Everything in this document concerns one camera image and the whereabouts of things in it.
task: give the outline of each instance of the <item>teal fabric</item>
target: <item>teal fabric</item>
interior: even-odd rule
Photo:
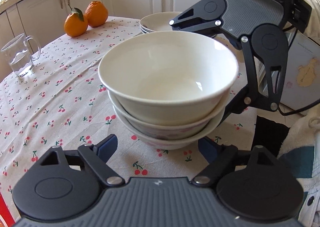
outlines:
[[[279,160],[283,162],[295,178],[311,178],[314,147],[303,146],[283,154]]]

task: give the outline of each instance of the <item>orange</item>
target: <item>orange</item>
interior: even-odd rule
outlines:
[[[84,15],[88,19],[88,23],[91,27],[98,27],[103,25],[108,19],[108,10],[105,6],[99,1],[92,1]]]
[[[64,31],[71,37],[77,37],[84,34],[88,28],[88,19],[83,16],[84,21],[81,21],[78,14],[72,13],[68,15],[64,22]]]

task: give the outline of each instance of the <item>glass mug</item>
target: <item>glass mug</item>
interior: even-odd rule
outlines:
[[[38,46],[38,55],[36,57],[32,56],[27,47],[27,41],[31,39]],[[33,68],[33,61],[39,59],[41,49],[39,42],[32,36],[26,37],[25,34],[20,34],[8,42],[0,52],[5,55],[14,73],[19,77],[23,77]]]

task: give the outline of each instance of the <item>round table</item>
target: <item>round table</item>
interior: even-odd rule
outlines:
[[[109,17],[103,26],[89,28],[80,37],[65,34],[49,43],[30,74],[20,79],[12,73],[0,84],[0,193],[14,219],[19,214],[12,188],[53,145],[77,149],[116,134],[118,149],[107,164],[126,181],[131,176],[193,178],[208,164],[196,142],[179,150],[154,149],[114,114],[98,78],[98,64],[109,49],[139,32],[139,20]],[[230,99],[246,84],[244,63],[239,66]],[[133,66],[131,72],[139,71]],[[232,114],[209,137],[249,150],[256,114],[254,108]]]

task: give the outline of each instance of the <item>cherry print tablecloth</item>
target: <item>cherry print tablecloth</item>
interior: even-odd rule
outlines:
[[[53,145],[77,149],[98,143],[113,133],[118,150],[108,165],[128,180],[141,177],[194,177],[207,161],[197,143],[180,150],[158,150],[140,142],[114,115],[97,70],[109,49],[139,33],[139,21],[109,18],[78,37],[63,35],[42,49],[31,74],[9,75],[0,84],[0,192],[12,216],[19,214],[12,188],[35,161]],[[138,72],[132,67],[132,73]],[[230,92],[232,98],[246,84],[244,64]],[[231,115],[210,134],[218,144],[250,149],[256,110]]]

